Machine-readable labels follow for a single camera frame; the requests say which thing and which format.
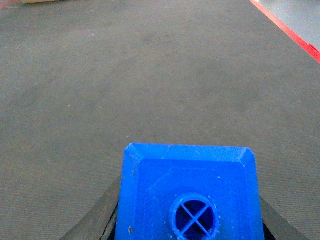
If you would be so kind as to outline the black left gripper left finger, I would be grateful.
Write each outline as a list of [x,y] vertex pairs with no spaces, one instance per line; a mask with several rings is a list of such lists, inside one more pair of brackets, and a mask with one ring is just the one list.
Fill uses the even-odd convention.
[[66,235],[63,240],[114,240],[120,195],[121,177]]

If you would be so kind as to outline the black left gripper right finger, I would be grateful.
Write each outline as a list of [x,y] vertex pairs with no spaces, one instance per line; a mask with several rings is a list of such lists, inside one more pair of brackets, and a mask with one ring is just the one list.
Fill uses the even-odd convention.
[[260,205],[265,240],[308,240],[262,197]]

